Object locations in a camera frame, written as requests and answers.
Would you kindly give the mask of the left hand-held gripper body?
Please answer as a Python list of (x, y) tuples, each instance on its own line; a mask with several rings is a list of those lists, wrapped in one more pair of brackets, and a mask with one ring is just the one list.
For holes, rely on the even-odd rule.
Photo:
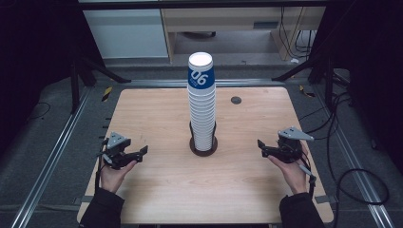
[(128, 138), (119, 133), (111, 132), (104, 141), (105, 148), (102, 150), (101, 157), (109, 167), (119, 170), (134, 160), (131, 154), (120, 150), (120, 143), (126, 139)]

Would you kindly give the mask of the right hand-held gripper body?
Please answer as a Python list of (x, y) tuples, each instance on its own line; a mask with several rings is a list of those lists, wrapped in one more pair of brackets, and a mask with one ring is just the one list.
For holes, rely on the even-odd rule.
[(313, 141), (315, 138), (297, 129), (294, 126), (278, 132), (277, 158), (285, 163), (296, 162), (302, 158), (301, 141)]

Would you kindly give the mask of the black cup holder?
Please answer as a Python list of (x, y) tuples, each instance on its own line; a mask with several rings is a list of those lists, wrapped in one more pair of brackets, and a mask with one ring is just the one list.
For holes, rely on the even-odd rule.
[(190, 150), (192, 151), (193, 154), (195, 154), (195, 155), (197, 155), (199, 157), (208, 157), (208, 156), (211, 156), (212, 154), (214, 154), (216, 152), (216, 150), (218, 148), (218, 144), (219, 144), (218, 139), (215, 136), (216, 128), (217, 128), (217, 123), (215, 122), (213, 131), (211, 133), (211, 145), (212, 145), (212, 147), (209, 150), (200, 151), (200, 150), (198, 150), (196, 148), (196, 145), (195, 145), (194, 130), (193, 130), (193, 127), (192, 127), (192, 123), (191, 122), (189, 123), (189, 129), (190, 129), (190, 133), (191, 133), (191, 138), (189, 140), (189, 147), (190, 147)]

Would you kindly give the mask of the stack of paper cups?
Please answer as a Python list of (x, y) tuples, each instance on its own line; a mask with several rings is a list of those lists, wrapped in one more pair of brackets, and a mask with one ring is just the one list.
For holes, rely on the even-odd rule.
[(213, 147), (216, 124), (215, 72), (209, 53), (196, 52), (188, 58), (187, 91), (195, 149), (208, 151)]

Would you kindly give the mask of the person's right hand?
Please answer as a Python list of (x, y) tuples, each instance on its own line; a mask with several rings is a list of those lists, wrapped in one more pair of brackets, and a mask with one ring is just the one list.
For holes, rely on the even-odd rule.
[(268, 160), (281, 171), (294, 195), (308, 192), (306, 173), (300, 168), (303, 165), (302, 160), (284, 163), (273, 156), (269, 156)]

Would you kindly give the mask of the person's left hand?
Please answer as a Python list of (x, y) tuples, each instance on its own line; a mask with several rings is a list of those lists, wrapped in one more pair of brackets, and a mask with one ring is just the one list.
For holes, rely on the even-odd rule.
[(125, 176), (129, 173), (133, 167), (137, 164), (136, 161), (131, 161), (127, 166), (116, 170), (108, 165), (103, 165), (101, 170), (101, 188), (116, 194), (119, 190), (120, 186), (122, 185)]

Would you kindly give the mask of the yellow black tape strip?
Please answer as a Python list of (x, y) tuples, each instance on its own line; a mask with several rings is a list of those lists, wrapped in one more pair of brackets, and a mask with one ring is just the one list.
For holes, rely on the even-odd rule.
[(304, 96), (306, 96), (306, 97), (309, 97), (309, 98), (315, 98), (315, 97), (316, 97), (315, 93), (313, 93), (313, 92), (306, 92), (303, 85), (299, 85), (299, 86), (298, 86), (298, 89), (299, 89), (300, 93), (302, 93), (302, 94), (303, 94)]
[(104, 95), (103, 95), (103, 97), (102, 97), (102, 102), (105, 102), (105, 101), (107, 101), (107, 99), (108, 99), (108, 97), (109, 97), (109, 95), (110, 95), (110, 93), (111, 93), (111, 91), (112, 91), (112, 86), (109, 86), (109, 87), (107, 87), (106, 88), (106, 90), (105, 90), (105, 92), (104, 92)]

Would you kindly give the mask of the black metal stand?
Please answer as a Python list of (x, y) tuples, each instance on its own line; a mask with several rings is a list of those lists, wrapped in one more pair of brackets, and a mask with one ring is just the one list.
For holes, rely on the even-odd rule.
[(333, 90), (336, 74), (334, 61), (331, 55), (315, 54), (304, 63), (292, 68), (276, 78), (273, 78), (273, 81), (284, 82), (307, 68), (311, 69), (311, 73), (308, 77), (310, 84), (318, 84), (321, 79), (325, 80), (325, 104), (331, 111), (334, 111), (336, 109), (336, 105), (334, 104)]
[(95, 76), (92, 74), (93, 70), (104, 74), (106, 77), (112, 79), (119, 84), (130, 83), (130, 80), (118, 76), (117, 74), (108, 70), (105, 66), (101, 66), (95, 63), (94, 61), (81, 54), (78, 50), (73, 50), (72, 63), (70, 65), (72, 114), (74, 114), (78, 110), (80, 105), (79, 79), (82, 79), (85, 86), (94, 86), (96, 83), (96, 79)]

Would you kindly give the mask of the white cabinet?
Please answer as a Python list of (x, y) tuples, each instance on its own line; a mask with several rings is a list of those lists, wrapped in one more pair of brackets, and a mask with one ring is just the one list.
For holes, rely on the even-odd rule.
[(103, 59), (168, 56), (158, 9), (85, 10), (84, 15)]

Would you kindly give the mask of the wooden desk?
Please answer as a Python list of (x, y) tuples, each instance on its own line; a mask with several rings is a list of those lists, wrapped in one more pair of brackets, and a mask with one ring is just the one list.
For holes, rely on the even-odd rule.
[(238, 9), (162, 9), (168, 56), (173, 59), (178, 32), (270, 30), (281, 60), (291, 50), (301, 30), (317, 30), (325, 7)]

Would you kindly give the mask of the metal floor rail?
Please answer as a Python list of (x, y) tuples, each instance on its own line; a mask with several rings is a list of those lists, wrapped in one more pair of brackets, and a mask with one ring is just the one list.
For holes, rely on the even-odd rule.
[[(124, 83), (124, 86), (143, 88), (169, 88), (186, 87), (186, 80), (131, 80)], [(249, 86), (284, 86), (284, 82), (273, 81), (272, 79), (218, 79), (218, 87), (249, 87)]]
[(60, 133), (55, 145), (53, 146), (49, 157), (44, 164), (39, 176), (33, 184), (28, 196), (24, 200), (24, 203), (19, 207), (10, 228), (26, 228), (31, 216), (36, 209), (39, 200), (44, 194), (50, 177), (52, 176), (61, 156), (63, 155), (67, 143), (78, 123), (82, 113), (86, 107), (87, 100), (91, 94), (93, 88), (85, 86), (83, 88), (83, 94), (79, 96), (79, 103), (76, 110), (69, 115), (66, 124), (62, 132)]
[[(325, 104), (324, 91), (317, 85), (313, 86), (313, 90), (329, 120), (326, 133), (326, 157), (332, 180), (336, 185), (336, 197), (339, 198), (341, 193), (347, 192), (347, 190), (342, 190), (341, 184), (347, 180), (349, 176), (352, 176), (360, 193), (360, 198), (356, 198), (355, 201), (363, 203), (368, 207), (376, 227), (395, 228), (392, 218), (385, 207), (385, 203), (391, 196), (386, 182), (376, 173), (364, 168), (361, 161), (357, 158), (351, 144), (348, 142), (342, 127), (339, 125), (337, 108), (344, 95), (333, 96), (336, 109), (331, 111)], [(347, 170), (343, 171), (339, 176), (334, 173), (334, 168), (332, 167), (330, 153), (331, 140), (337, 142), (341, 155), (344, 157), (348, 166)]]

